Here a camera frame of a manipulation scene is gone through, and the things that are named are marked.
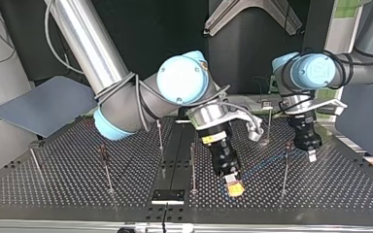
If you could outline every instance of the perforated metal table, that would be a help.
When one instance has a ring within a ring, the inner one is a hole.
[[[264,147],[248,140],[244,122],[232,122],[246,187],[232,199],[193,127],[173,118],[161,123],[164,154],[156,125],[120,142],[103,139],[91,118],[65,127],[34,149],[42,173],[29,152],[0,170],[0,220],[373,226],[373,167],[321,128],[317,162],[300,150],[290,154],[283,195],[284,149],[293,137],[286,119],[272,121],[271,142]],[[115,193],[108,192],[99,159],[102,143],[112,156]],[[191,143],[196,193],[190,192]],[[185,203],[152,205],[158,189],[183,190]]]

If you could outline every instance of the yellow cap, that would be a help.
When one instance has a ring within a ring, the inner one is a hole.
[[[230,197],[239,197],[245,191],[244,186],[239,181],[234,183],[227,183],[226,188],[228,189],[228,194]]]

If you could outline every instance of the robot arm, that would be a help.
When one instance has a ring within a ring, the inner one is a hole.
[[[90,0],[46,2],[99,100],[94,119],[104,137],[120,140],[182,106],[191,107],[188,117],[212,153],[214,171],[228,190],[241,190],[230,195],[242,194],[229,122],[247,121],[249,138],[257,141],[263,132],[261,119],[239,106],[234,106],[235,111],[227,108],[233,105],[217,91],[200,51],[169,58],[141,82],[126,69]],[[136,82],[130,83],[133,77]]]
[[[351,53],[293,52],[274,59],[272,66],[283,98],[280,107],[295,129],[294,144],[308,151],[314,160],[315,150],[322,144],[314,131],[315,111],[339,116],[347,107],[337,99],[315,100],[314,91],[373,84],[373,9]]]

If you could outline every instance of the yellow object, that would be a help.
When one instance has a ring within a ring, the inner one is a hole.
[[[225,133],[225,131],[222,131],[221,133],[206,136],[206,137],[203,137],[201,139],[202,139],[203,144],[211,144],[213,142],[222,140],[224,138],[226,138],[226,133]]]
[[[228,194],[230,197],[239,197],[245,191],[245,188],[241,182],[228,183],[226,188],[228,189]]]

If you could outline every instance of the black connector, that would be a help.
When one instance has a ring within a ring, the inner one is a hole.
[[[293,144],[300,150],[316,150],[322,146],[321,136],[314,129],[314,110],[288,117],[288,124],[295,130]]]
[[[231,144],[232,129],[229,122],[199,130],[198,135],[211,151],[213,169],[217,176],[239,172],[241,164]]]

